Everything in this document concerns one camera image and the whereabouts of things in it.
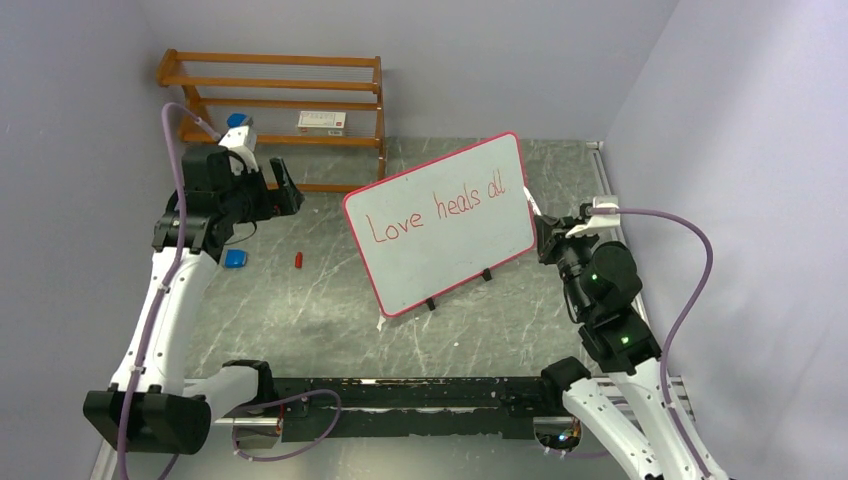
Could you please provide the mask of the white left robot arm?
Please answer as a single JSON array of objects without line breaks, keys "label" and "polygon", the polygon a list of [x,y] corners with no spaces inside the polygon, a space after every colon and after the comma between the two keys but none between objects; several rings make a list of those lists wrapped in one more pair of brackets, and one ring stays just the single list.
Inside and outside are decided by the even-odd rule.
[{"label": "white left robot arm", "polygon": [[91,390],[83,414],[115,450],[192,455],[212,424],[246,410],[261,416],[279,395],[270,366],[230,360],[199,383],[185,383],[188,344],[202,297],[237,224],[294,215],[304,196],[280,157],[270,161],[276,185],[231,148],[188,148],[181,188],[154,227],[152,271],[132,341],[104,390]]}]

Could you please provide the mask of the pink framed whiteboard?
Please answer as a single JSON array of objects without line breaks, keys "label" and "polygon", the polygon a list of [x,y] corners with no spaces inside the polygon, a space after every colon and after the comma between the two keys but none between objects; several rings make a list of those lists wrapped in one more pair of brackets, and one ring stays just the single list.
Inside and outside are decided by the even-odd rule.
[{"label": "pink framed whiteboard", "polygon": [[381,314],[396,317],[533,249],[518,136],[504,132],[347,194]]}]

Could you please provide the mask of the aluminium frame rail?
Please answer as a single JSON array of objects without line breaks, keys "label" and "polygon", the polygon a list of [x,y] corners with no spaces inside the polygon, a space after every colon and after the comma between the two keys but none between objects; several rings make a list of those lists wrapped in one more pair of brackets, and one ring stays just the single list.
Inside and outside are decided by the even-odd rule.
[{"label": "aluminium frame rail", "polygon": [[537,377],[412,379],[276,378],[263,362],[235,362],[193,385],[141,387],[139,370],[91,391],[85,418],[101,434],[110,471],[127,474],[131,452],[171,459],[198,453],[215,425],[296,442],[308,451],[328,437],[499,433],[532,438],[534,420],[568,417],[589,428],[632,479],[719,479],[697,441],[665,365],[593,377],[576,359]]}]

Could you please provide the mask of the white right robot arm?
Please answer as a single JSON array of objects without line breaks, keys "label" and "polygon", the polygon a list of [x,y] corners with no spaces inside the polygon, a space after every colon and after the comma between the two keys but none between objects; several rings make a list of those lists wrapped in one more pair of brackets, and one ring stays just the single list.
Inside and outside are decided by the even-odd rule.
[{"label": "white right robot arm", "polygon": [[612,208],[578,217],[533,217],[538,260],[554,265],[582,345],[620,392],[626,416],[575,357],[541,372],[542,406],[587,428],[630,479],[726,479],[672,391],[663,349],[634,306],[642,281],[631,251],[595,233],[616,226]]}]

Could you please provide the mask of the white red card box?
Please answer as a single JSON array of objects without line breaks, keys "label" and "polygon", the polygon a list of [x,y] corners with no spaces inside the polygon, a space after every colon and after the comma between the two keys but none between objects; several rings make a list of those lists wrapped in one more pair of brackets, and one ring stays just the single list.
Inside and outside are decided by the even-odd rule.
[{"label": "white red card box", "polygon": [[343,130],[346,117],[345,112],[303,110],[299,114],[297,127],[301,130]]}]

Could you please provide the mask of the red capped whiteboard marker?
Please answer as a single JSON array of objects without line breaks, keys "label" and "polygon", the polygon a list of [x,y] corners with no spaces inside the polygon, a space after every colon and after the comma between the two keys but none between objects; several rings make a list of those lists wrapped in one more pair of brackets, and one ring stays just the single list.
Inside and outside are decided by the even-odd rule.
[{"label": "red capped whiteboard marker", "polygon": [[541,212],[537,202],[535,201],[532,193],[530,192],[530,190],[527,187],[524,187],[523,191],[524,191],[524,195],[525,195],[525,198],[527,200],[527,203],[528,203],[533,215],[534,216],[541,216],[542,212]]}]

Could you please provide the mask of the wooden shelf rack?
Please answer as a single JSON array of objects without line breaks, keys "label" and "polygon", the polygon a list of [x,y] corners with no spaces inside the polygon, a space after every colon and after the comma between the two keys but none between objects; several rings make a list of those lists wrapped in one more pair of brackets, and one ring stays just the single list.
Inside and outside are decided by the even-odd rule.
[{"label": "wooden shelf rack", "polygon": [[[210,125],[232,113],[250,115],[257,142],[272,147],[372,149],[360,177],[339,183],[306,180],[306,192],[349,193],[387,175],[388,141],[380,56],[309,56],[169,49],[155,73],[159,86],[182,91],[185,105]],[[303,110],[345,112],[343,130],[297,127]]]}]

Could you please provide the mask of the blue whiteboard eraser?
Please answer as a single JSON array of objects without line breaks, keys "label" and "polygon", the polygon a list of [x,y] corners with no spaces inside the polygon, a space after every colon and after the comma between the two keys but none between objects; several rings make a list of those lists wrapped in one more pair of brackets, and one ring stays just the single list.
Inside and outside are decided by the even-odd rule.
[{"label": "blue whiteboard eraser", "polygon": [[226,124],[229,129],[242,126],[252,126],[253,123],[253,118],[245,113],[232,113],[226,119]]}]

